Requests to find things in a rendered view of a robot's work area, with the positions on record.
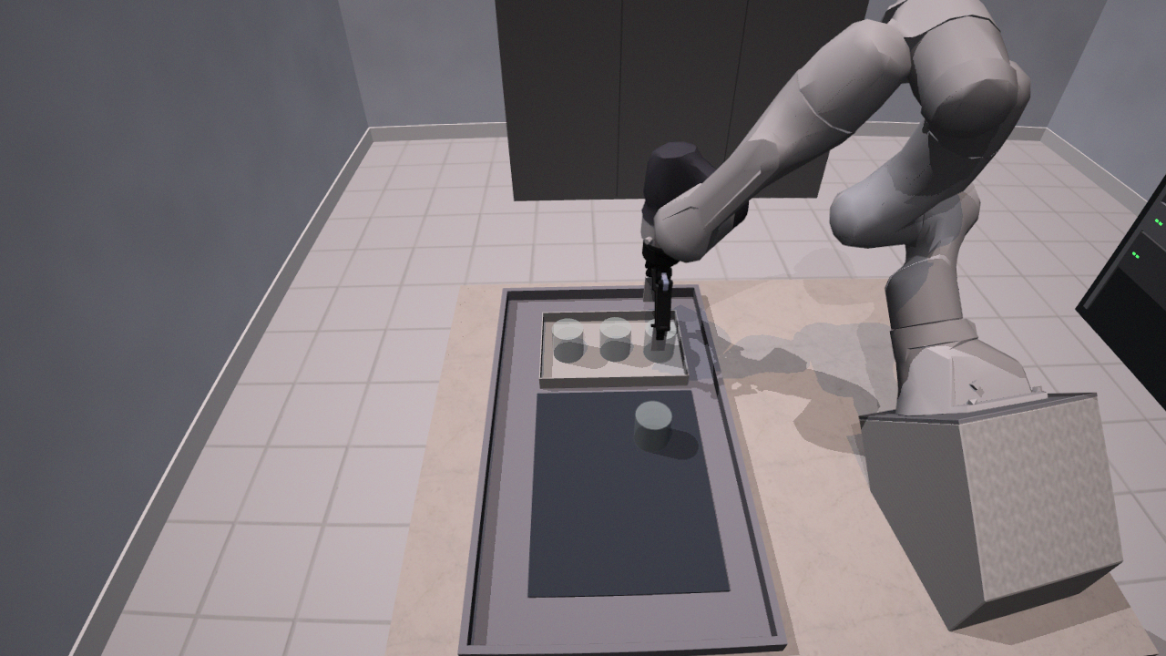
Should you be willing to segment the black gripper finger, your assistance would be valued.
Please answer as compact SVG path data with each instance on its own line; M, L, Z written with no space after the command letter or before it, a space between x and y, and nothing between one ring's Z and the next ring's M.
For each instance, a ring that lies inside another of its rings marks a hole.
M653 267L653 266L654 264L649 264L646 261L645 267L646 267L647 270L646 270L646 277L645 277L645 283L644 283L644 302L655 302L655 292L652 290L652 277L649 277L649 267Z
M670 292L673 292L673 280L670 277L673 277L673 267L670 267L669 278L667 278L666 273L661 274L658 287L655 267L649 267L649 277L652 277L652 290L655 292L655 323L651 324L653 331L649 351L665 352L667 332L670 331Z

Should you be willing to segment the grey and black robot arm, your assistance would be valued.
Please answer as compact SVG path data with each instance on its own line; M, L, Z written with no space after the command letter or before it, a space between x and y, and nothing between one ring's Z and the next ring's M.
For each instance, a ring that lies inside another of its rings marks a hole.
M958 245L979 216L972 181L1031 99L1031 77L1009 61L979 0L898 0L880 22L848 26L798 69L718 169L695 144L659 146L647 162L641 238L676 261L700 261L746 219L757 192L843 144L906 83L921 124L885 165L834 196L829 219L850 248L906 244L906 262L885 285L895 415L1047 398L1020 362L958 319Z

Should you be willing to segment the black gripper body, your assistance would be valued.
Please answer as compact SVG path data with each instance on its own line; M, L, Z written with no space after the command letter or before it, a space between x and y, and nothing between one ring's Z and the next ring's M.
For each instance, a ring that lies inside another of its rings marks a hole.
M673 264L679 264L680 262L676 261L676 259L667 256L663 249L653 248L652 245L646 242L644 242L642 246L642 256L649 264L654 264L653 267L655 267L656 285L659 280L661 280L661 274L666 273L667 278L670 277L670 267L673 267Z

